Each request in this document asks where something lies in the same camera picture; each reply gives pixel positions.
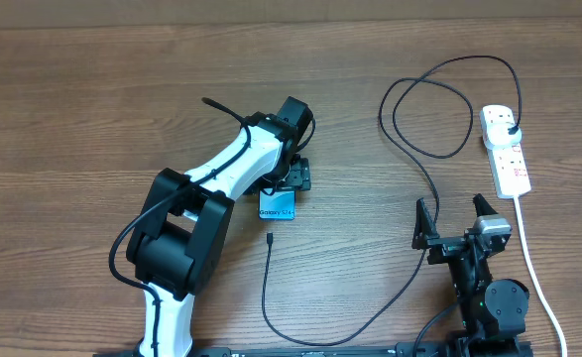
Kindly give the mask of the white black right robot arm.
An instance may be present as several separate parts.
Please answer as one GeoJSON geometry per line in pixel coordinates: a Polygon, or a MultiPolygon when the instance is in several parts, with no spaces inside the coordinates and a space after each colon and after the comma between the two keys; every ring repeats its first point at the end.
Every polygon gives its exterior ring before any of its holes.
{"type": "Polygon", "coordinates": [[[440,317],[458,307],[464,329],[447,336],[444,356],[527,356],[525,332],[529,290],[513,279],[495,280],[487,260],[505,250],[513,228],[480,193],[473,197],[474,225],[461,236],[442,238],[422,199],[416,202],[412,247],[429,253],[430,265],[448,266],[456,303],[440,317]]]}

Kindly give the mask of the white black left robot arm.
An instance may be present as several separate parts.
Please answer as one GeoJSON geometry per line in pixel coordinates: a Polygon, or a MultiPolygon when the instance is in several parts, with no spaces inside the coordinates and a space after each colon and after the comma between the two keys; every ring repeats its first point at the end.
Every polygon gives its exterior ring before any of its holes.
{"type": "Polygon", "coordinates": [[[146,299],[145,334],[133,356],[192,355],[195,297],[217,267],[240,196],[310,188],[309,163],[299,153],[315,129],[307,104],[288,97],[275,114],[236,119],[238,136],[207,163],[158,173],[140,214],[115,239],[115,247],[128,244],[135,277],[111,274],[146,299]]]}

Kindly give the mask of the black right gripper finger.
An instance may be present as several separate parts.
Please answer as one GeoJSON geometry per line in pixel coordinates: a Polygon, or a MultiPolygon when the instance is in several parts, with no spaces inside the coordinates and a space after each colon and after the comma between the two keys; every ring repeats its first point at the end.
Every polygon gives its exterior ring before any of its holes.
{"type": "Polygon", "coordinates": [[[415,207],[415,226],[411,247],[415,250],[427,249],[429,240],[436,240],[438,233],[435,223],[427,210],[424,200],[420,198],[415,207]]]}
{"type": "Polygon", "coordinates": [[[489,204],[481,193],[477,193],[472,201],[478,217],[497,214],[497,211],[489,204]]]}

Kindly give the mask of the blue Samsung Galaxy phone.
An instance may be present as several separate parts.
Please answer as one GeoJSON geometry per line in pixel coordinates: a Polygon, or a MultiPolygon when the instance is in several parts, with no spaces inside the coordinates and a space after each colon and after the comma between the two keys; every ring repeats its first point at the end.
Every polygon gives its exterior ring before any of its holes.
{"type": "Polygon", "coordinates": [[[294,220],[295,192],[261,190],[259,217],[263,220],[294,220]]]}

